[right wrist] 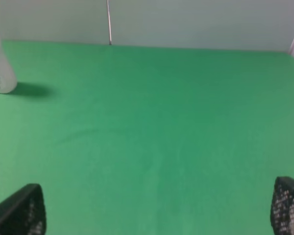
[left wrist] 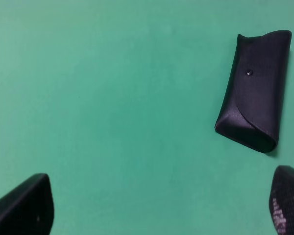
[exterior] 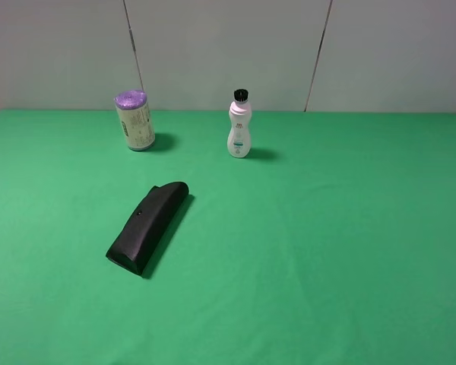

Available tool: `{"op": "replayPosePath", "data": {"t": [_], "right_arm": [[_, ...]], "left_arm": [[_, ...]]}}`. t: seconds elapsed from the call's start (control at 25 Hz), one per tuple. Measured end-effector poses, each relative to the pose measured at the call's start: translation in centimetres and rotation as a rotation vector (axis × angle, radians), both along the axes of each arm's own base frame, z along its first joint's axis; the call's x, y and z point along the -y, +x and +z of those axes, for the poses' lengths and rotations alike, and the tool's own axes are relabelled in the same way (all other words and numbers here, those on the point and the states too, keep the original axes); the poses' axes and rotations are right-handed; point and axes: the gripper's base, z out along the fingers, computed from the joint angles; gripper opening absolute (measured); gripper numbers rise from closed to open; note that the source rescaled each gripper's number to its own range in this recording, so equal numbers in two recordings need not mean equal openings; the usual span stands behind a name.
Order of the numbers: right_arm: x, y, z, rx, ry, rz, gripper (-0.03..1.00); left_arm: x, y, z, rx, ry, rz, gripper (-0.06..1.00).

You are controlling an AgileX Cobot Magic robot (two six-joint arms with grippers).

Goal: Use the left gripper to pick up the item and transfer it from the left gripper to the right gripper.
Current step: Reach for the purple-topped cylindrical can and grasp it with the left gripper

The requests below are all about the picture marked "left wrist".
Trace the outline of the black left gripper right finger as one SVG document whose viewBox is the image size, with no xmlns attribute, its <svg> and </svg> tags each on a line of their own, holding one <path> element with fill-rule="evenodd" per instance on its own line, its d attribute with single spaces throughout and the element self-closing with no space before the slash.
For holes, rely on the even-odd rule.
<svg viewBox="0 0 294 235">
<path fill-rule="evenodd" d="M 269 211 L 279 235 L 294 235 L 294 168 L 276 168 L 269 195 Z"/>
</svg>

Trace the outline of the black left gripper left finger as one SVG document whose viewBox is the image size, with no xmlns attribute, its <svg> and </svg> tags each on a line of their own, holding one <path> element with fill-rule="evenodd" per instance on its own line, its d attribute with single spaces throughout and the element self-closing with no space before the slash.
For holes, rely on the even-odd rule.
<svg viewBox="0 0 294 235">
<path fill-rule="evenodd" d="M 49 235 L 54 202 L 49 176 L 37 173 L 0 199 L 0 235 Z"/>
</svg>

